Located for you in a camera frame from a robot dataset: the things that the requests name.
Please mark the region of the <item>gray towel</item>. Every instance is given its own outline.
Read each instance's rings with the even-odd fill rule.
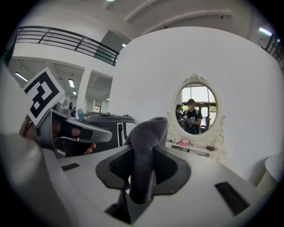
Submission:
[[[130,198],[137,204],[152,199],[152,189],[156,185],[153,170],[153,147],[165,146],[168,132],[168,120],[155,117],[137,125],[129,134],[126,145],[134,148],[133,172],[130,182]]]

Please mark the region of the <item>apriltag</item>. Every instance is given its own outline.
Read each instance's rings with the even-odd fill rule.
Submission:
[[[28,115],[35,125],[39,123],[49,108],[54,107],[65,96],[64,90],[47,67],[29,81],[23,90],[33,101]]]

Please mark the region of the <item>pink object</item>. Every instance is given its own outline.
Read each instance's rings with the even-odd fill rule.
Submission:
[[[190,146],[190,140],[181,140],[182,146]]]

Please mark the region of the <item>ornate white mirror frame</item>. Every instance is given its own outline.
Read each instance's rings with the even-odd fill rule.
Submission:
[[[175,114],[175,100],[179,92],[182,91],[183,88],[190,84],[202,84],[208,87],[211,92],[213,93],[215,100],[216,100],[216,108],[217,114],[213,125],[204,133],[198,135],[192,135],[184,131],[181,126],[179,125],[176,114]],[[222,126],[224,124],[225,116],[223,115],[222,109],[222,102],[221,98],[218,95],[217,91],[208,83],[206,79],[202,76],[197,75],[194,73],[190,77],[186,78],[175,90],[174,97],[172,100],[172,104],[170,105],[170,110],[168,114],[168,121],[169,121],[169,130],[168,130],[168,139],[175,139],[176,141],[180,141],[181,139],[190,139],[194,141],[195,144],[199,146],[214,146],[218,148],[221,153],[226,153],[223,143],[224,143],[224,132]]]

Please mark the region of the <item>ceiling light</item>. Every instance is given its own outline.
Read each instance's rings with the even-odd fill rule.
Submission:
[[[21,79],[23,79],[24,81],[28,82],[28,80],[23,77],[20,73],[15,73],[18,77],[20,77]]]
[[[69,79],[69,83],[70,83],[70,86],[71,86],[71,87],[74,87],[73,80]]]
[[[269,36],[272,35],[272,32],[270,32],[270,31],[264,29],[263,27],[260,27],[260,28],[259,28],[259,31],[261,31],[261,32],[263,32],[263,33],[265,33],[265,34],[267,34],[267,35],[269,35]]]

